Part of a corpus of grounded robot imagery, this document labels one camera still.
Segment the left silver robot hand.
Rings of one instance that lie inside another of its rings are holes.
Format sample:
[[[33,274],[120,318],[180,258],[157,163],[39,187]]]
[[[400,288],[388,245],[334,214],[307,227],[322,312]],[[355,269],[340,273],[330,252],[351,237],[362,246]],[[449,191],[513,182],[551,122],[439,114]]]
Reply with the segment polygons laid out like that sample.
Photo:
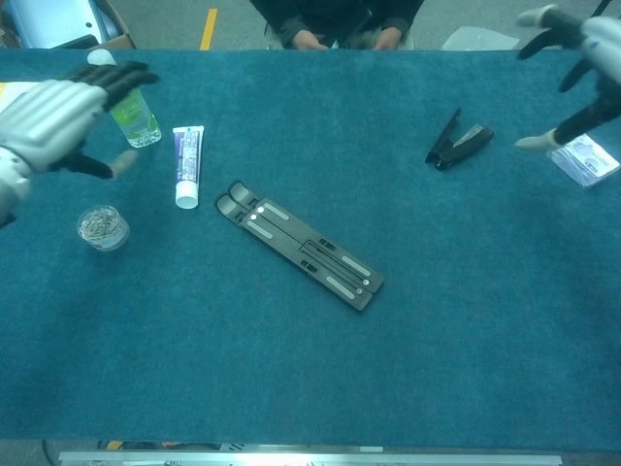
[[[62,169],[108,180],[110,165],[82,152],[98,117],[159,77],[144,62],[86,64],[66,79],[46,80],[1,112],[1,174],[27,179]]]

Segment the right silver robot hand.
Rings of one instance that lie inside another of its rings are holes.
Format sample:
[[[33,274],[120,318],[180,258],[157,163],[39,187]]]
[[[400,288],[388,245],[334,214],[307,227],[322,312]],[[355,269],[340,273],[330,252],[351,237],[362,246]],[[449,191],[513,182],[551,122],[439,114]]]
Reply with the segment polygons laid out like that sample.
[[[597,74],[596,98],[583,109],[569,116],[547,132],[527,136],[515,142],[523,150],[559,148],[575,138],[620,117],[620,20],[606,16],[579,19],[564,12],[556,4],[520,13],[516,23],[521,27],[541,30],[518,53],[528,59],[553,46],[577,50],[581,58],[560,83],[567,92],[589,72]]]

